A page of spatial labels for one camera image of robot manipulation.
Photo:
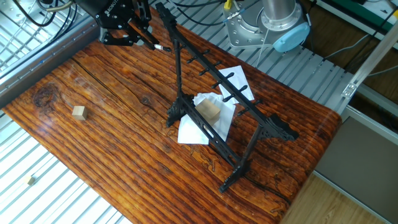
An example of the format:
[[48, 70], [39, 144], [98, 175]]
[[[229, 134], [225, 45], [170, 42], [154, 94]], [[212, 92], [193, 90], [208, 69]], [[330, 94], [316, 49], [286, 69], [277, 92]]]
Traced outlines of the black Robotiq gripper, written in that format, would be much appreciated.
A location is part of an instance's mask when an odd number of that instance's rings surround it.
[[[133, 46], [146, 45], [155, 49], [159, 41], [152, 35], [149, 22], [152, 15], [148, 0], [74, 0], [101, 27], [99, 41], [105, 45]], [[129, 21], [141, 33], [132, 28]], [[127, 34], [114, 37], [108, 29], [125, 30]]]

